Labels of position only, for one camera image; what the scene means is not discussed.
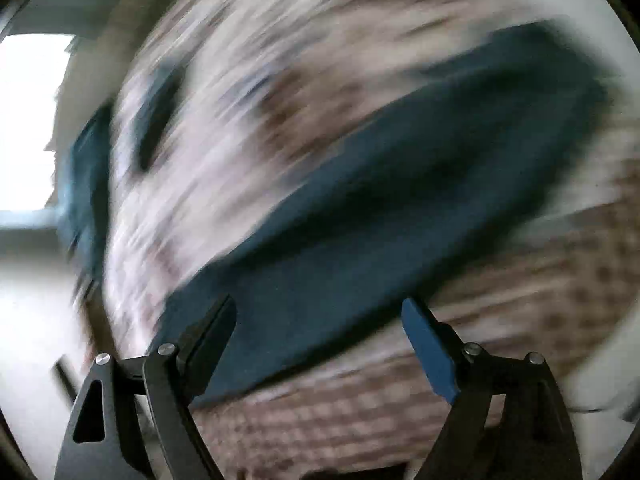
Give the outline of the dark blue denim jeans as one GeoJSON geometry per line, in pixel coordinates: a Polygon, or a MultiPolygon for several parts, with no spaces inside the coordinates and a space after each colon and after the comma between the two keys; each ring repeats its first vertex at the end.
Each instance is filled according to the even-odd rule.
{"type": "Polygon", "coordinates": [[[608,100],[544,24],[424,70],[229,255],[167,299],[157,342],[230,296],[238,322],[198,404],[287,378],[433,295],[541,210],[608,100]]]}

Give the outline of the dark blue folded duvet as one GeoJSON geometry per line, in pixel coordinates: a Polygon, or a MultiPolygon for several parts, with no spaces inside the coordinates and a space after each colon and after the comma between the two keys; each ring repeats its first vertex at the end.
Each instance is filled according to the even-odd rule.
{"type": "Polygon", "coordinates": [[[111,125],[114,102],[92,115],[58,177],[58,239],[81,271],[103,281],[110,228],[111,125]]]}

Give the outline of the folded blue denim pants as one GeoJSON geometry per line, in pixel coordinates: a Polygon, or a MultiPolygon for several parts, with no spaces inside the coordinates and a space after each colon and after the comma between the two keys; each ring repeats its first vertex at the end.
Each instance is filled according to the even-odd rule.
{"type": "Polygon", "coordinates": [[[134,118],[134,162],[147,172],[172,115],[178,106],[184,76],[181,65],[163,64],[152,73],[151,83],[134,118]]]}

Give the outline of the floral quilt bedspread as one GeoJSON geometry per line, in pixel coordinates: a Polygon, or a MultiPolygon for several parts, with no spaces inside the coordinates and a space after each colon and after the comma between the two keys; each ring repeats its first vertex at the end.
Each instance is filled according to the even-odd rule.
{"type": "Polygon", "coordinates": [[[416,90],[420,68],[540,18],[530,0],[176,0],[115,107],[105,302],[118,351],[145,349],[166,298],[416,90]],[[140,172],[134,118],[163,64],[184,67],[178,106],[140,172]]]}

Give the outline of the window with white frame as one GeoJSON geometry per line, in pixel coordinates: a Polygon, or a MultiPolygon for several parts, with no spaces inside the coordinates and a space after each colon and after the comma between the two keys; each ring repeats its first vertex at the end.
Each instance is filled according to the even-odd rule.
{"type": "Polygon", "coordinates": [[[54,193],[54,121],[74,37],[24,34],[1,41],[1,209],[31,212],[54,193]]]}

